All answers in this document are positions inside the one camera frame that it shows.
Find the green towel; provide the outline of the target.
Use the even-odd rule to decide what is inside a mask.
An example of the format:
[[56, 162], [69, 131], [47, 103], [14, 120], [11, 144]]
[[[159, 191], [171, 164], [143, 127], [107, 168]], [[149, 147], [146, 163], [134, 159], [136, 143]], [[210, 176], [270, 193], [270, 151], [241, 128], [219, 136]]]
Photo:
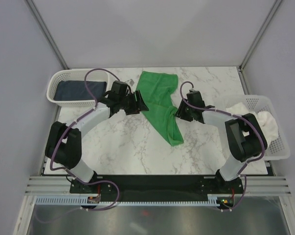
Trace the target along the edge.
[[136, 86], [149, 109], [144, 116], [170, 146], [183, 144], [175, 117], [178, 109], [171, 99], [178, 81], [176, 74], [143, 71]]

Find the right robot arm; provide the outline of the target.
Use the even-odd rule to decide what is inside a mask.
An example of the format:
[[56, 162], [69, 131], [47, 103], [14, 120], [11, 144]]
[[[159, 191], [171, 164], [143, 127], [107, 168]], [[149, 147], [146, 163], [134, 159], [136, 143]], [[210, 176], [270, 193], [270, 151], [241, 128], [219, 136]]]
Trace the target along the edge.
[[233, 115], [205, 105], [199, 91], [190, 89], [182, 99], [175, 116], [192, 122], [212, 125], [225, 133], [229, 157], [216, 172], [215, 189], [226, 193], [232, 188], [232, 180], [239, 177], [249, 162], [263, 156], [268, 147], [267, 140], [255, 115]]

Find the dark blue towel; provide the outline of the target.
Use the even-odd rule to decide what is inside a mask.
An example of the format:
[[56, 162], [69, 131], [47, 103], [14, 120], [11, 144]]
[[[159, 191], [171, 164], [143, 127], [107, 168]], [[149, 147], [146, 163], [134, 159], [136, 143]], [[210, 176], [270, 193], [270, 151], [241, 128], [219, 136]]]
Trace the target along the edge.
[[[92, 95], [99, 99], [105, 92], [107, 82], [87, 81], [88, 88]], [[84, 81], [61, 81], [56, 88], [54, 95], [56, 101], [81, 101], [94, 100], [86, 89]]]

